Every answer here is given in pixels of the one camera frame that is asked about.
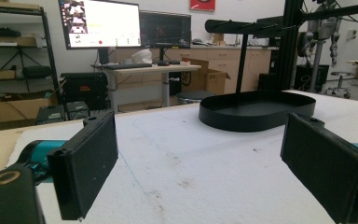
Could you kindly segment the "light wooden desk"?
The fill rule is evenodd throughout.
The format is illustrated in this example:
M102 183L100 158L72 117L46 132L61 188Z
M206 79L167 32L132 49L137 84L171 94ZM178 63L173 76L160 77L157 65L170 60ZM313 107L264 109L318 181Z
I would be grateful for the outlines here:
M201 69L200 65L169 65L169 66L150 66L140 68L128 68L112 70L110 66L104 66L103 70L108 76L108 95L111 108L117 113L118 106L124 104L139 103L142 101L151 100L152 93L156 94L162 99L162 106L168 107L170 105L170 83L169 73L173 72L190 72ZM152 86L144 86L135 88L134 90L125 89L118 90L116 77L120 75L153 75L161 74L161 90L157 90Z

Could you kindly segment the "open cardboard box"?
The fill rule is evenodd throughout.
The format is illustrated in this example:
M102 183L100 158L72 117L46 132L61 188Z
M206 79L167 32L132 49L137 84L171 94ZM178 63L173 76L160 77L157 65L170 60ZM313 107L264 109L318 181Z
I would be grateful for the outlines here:
M200 68L182 73L182 91L209 91L217 95L225 93L226 80L230 79L227 72L210 69L208 61L191 58L184 58L183 61L199 65Z

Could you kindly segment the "white crumpled bag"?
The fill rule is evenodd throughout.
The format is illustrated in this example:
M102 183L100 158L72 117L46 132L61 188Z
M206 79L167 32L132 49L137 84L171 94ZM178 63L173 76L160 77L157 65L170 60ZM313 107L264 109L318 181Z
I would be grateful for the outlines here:
M134 63L152 63L152 52L150 49L142 49L132 56Z

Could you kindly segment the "lit computer monitor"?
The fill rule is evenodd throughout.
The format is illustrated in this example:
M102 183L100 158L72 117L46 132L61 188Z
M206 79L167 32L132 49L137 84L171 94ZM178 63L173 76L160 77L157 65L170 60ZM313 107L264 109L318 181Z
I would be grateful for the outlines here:
M139 5L113 0L58 0L67 49L140 47Z

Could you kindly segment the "dark computer monitor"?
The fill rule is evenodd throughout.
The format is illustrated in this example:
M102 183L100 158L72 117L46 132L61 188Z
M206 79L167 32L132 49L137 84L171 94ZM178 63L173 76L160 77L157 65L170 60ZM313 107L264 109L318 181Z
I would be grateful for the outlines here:
M191 45L191 16L141 11L140 31L143 47L188 49Z

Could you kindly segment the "black aluminium frame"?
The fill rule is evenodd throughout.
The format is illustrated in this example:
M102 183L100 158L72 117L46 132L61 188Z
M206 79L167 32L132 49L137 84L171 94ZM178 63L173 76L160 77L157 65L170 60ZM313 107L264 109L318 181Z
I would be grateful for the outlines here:
M300 11L303 2L304 0L285 0L283 24L285 26L293 26L293 29L289 30L281 39L275 83L275 89L277 91L290 89L293 67L295 66L295 49L298 29L304 21L315 21L331 17L358 14L358 5L305 14Z

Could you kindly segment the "black metal shelf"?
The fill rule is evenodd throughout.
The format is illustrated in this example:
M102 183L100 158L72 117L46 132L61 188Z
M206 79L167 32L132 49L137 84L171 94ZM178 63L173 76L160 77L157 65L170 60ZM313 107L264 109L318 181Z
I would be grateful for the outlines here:
M49 66L51 75L26 78L27 66ZM0 70L14 70L14 79L0 80L0 97L7 93L52 91L62 102L49 35L48 18L39 5L0 2Z

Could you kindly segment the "white foam mat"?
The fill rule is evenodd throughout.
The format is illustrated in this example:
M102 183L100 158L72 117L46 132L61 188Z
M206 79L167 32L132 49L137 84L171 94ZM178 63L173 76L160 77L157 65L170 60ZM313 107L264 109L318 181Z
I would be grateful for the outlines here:
M116 116L119 158L82 221L37 192L47 224L333 224L282 161L283 127L211 128L197 105Z

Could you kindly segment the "black keyboard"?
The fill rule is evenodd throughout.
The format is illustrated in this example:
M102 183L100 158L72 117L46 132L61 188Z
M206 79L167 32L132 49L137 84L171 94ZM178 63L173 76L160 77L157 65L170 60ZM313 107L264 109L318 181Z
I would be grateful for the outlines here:
M110 70L120 70L120 69L133 69L133 68L144 68L152 67L151 63L133 63L133 64L104 64L103 68Z

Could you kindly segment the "red wall poster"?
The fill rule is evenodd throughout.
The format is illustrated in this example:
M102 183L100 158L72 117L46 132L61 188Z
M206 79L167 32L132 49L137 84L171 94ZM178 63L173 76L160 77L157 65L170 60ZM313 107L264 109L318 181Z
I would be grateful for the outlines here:
M189 0L191 10L215 11L216 0Z

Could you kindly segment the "metal swivel stool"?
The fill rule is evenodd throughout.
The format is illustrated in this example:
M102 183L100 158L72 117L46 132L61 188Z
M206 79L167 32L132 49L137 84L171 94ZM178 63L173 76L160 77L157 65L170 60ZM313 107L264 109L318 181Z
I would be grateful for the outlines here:
M352 76L351 72L332 72L332 76L338 77L338 83L335 87L328 87L324 93L330 93L333 96L337 96L340 92L343 93L345 99L351 98L351 90L342 86L344 77Z

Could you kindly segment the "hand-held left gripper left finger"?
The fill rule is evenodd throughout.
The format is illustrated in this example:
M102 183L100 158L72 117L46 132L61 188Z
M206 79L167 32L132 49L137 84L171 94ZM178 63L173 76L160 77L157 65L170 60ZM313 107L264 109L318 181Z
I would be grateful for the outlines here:
M115 113L83 120L68 140L34 140L19 156L39 184L51 178L63 220L84 218L118 158Z

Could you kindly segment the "wooden cabinet counter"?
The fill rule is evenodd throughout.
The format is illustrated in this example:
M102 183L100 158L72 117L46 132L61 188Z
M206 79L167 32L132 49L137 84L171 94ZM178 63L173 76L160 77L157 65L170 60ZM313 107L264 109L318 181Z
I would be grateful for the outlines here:
M272 49L248 47L245 55L241 90L252 91L258 87L260 74L267 74L270 68ZM209 62L209 68L227 72L230 79L226 80L225 93L234 93L240 66L240 47L206 47L193 46L191 49L165 49L164 61L182 61L184 58L198 59Z

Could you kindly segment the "large cardboard box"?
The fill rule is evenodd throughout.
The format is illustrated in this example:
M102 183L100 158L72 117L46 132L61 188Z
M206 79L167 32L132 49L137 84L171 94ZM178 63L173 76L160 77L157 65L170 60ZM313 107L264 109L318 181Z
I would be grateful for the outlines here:
M52 91L7 93L0 97L0 130L34 126L39 108L56 104Z

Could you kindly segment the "black bag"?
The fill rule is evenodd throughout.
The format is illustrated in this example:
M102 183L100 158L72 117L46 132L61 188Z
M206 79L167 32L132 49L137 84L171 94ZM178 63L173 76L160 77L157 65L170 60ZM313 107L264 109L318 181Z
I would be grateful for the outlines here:
M22 74L26 78L44 78L51 75L51 69L49 66L27 66L22 69Z

